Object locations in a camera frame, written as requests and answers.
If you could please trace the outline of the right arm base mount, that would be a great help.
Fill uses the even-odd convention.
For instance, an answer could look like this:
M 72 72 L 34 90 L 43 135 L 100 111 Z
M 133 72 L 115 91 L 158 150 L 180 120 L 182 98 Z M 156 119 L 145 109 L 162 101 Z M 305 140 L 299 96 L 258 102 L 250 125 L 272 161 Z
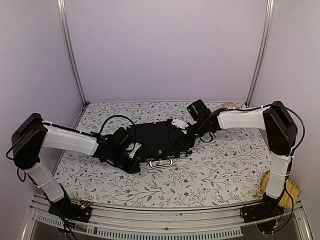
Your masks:
M 275 208 L 263 203 L 246 204 L 239 215 L 245 223 L 255 222 L 257 230 L 263 235 L 272 235 L 275 233 L 283 220 L 284 208 L 276 206 Z

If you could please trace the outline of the black poker set case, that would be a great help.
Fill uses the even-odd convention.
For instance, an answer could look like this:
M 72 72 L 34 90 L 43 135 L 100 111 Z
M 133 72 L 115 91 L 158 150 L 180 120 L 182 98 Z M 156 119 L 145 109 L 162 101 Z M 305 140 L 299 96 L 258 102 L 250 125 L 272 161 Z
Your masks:
M 182 130 L 165 121 L 130 125 L 126 130 L 141 144 L 135 157 L 152 169 L 172 166 L 175 159 L 191 155 L 195 145 L 194 139 L 184 139 Z

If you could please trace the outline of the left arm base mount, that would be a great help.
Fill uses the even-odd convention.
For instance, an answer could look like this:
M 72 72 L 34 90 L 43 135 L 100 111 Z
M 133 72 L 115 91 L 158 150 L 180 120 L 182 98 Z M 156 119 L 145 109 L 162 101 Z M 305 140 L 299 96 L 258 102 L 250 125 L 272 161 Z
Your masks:
M 72 203 L 68 198 L 63 198 L 57 202 L 48 201 L 50 204 L 48 212 L 62 219 L 75 220 L 88 223 L 92 214 L 92 208 L 86 206 L 82 208 L 77 203 Z

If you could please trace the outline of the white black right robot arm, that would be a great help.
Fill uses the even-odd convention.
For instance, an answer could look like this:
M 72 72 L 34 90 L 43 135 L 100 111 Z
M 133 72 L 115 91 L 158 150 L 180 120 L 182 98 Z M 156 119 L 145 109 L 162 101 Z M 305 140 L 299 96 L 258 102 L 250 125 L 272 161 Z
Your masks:
M 194 124 L 173 118 L 169 124 L 181 130 L 176 140 L 177 146 L 192 146 L 192 141 L 205 134 L 214 134 L 227 129 L 258 129 L 264 131 L 265 142 L 271 156 L 269 180 L 263 194 L 263 202 L 258 213 L 269 218 L 278 210 L 278 202 L 288 193 L 287 181 L 291 174 L 296 149 L 301 142 L 296 141 L 298 127 L 292 118 L 293 110 L 281 101 L 249 108 L 221 107 L 211 111 L 202 100 L 187 107 Z

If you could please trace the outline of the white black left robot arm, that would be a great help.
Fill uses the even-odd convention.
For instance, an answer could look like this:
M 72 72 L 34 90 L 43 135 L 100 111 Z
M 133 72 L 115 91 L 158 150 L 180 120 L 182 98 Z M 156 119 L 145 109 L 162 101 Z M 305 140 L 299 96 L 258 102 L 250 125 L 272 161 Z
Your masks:
M 141 147 L 136 135 L 131 135 L 123 127 L 112 134 L 83 132 L 45 121 L 39 113 L 32 113 L 11 137 L 11 147 L 6 152 L 7 159 L 25 172 L 44 193 L 52 207 L 63 216 L 74 213 L 74 205 L 50 171 L 41 163 L 41 149 L 51 148 L 82 153 L 108 163 L 126 173 L 138 173 L 140 161 L 135 157 Z

